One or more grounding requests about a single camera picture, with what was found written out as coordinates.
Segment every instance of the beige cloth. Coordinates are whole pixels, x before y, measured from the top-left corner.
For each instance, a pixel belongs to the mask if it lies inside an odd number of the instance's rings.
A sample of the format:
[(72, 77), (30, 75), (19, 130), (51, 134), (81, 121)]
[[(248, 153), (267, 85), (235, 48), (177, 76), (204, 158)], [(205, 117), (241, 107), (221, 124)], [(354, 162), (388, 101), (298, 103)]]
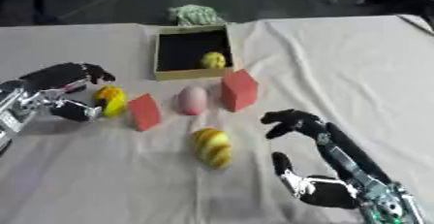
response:
[[(151, 93), (164, 118), (143, 133), (131, 128), (127, 114), (86, 124), (51, 116), (31, 123), (0, 158), (0, 223), (359, 223), (356, 211), (295, 200), (273, 174), (270, 152), (281, 150), (303, 175), (333, 175), (311, 140), (264, 139), (269, 127), (261, 116), (289, 108), (341, 126), (408, 186), (428, 216), (434, 213), (428, 31), (398, 16), (231, 25), (238, 68), (260, 83), (258, 102), (232, 113), (217, 101), (219, 79), (152, 79), (156, 30), (138, 24), (0, 29), (0, 81), (54, 63), (101, 64), (131, 99)], [(180, 115), (172, 107), (187, 85), (205, 86), (213, 96), (204, 114)], [(77, 97), (88, 100), (97, 88)], [(221, 128), (232, 139), (227, 170), (211, 171), (190, 152), (189, 134), (203, 127)]]

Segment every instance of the robotic hand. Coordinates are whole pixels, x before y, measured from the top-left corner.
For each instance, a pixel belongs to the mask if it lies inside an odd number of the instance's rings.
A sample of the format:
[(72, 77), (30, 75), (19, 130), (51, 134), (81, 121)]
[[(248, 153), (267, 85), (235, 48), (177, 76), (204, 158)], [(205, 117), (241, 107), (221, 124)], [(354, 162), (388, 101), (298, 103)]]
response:
[(82, 91), (86, 84), (115, 77), (101, 66), (64, 63), (0, 84), (0, 149), (43, 110), (74, 121), (88, 121), (104, 106), (89, 107), (63, 95)]
[(266, 137), (271, 140), (298, 132), (315, 140), (317, 150), (338, 178), (295, 174), (290, 159), (272, 154), (275, 173), (302, 202), (328, 208), (358, 208), (369, 224), (424, 223), (415, 199), (332, 123), (323, 123), (308, 112), (267, 112), (263, 124), (278, 124)]

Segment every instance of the pink ball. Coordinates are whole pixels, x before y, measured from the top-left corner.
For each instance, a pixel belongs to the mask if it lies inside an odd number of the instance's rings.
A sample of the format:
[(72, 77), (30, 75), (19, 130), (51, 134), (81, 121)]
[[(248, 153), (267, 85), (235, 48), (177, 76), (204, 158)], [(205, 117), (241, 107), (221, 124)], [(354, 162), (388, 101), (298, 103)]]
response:
[(201, 114), (206, 109), (206, 101), (206, 91), (201, 87), (186, 87), (178, 95), (178, 107), (189, 115)]

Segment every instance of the red cube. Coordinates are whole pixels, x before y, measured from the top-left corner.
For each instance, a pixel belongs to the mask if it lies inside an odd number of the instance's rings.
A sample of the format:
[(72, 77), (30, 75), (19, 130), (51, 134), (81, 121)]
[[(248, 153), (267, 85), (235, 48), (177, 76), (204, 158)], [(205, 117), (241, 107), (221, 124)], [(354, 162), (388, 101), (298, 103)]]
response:
[(232, 112), (237, 112), (256, 102), (258, 83), (245, 71), (228, 74), (222, 80), (222, 101)]
[(161, 122), (160, 111), (151, 95), (145, 94), (128, 103), (139, 131), (146, 131)]

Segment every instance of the yellow ball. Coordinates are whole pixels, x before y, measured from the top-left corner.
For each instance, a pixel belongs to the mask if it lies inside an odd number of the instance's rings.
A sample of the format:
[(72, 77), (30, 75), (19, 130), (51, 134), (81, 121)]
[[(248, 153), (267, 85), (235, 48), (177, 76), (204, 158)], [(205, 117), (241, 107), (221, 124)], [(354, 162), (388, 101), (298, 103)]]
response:
[(222, 69), (226, 66), (226, 58), (220, 52), (209, 52), (203, 56), (201, 65), (206, 69)]
[(105, 86), (95, 93), (95, 102), (106, 100), (107, 104), (103, 109), (103, 114), (107, 117), (120, 115), (126, 108), (126, 95), (119, 87)]
[(224, 169), (231, 162), (231, 143), (229, 137), (214, 128), (205, 128), (193, 134), (193, 150), (208, 166)]

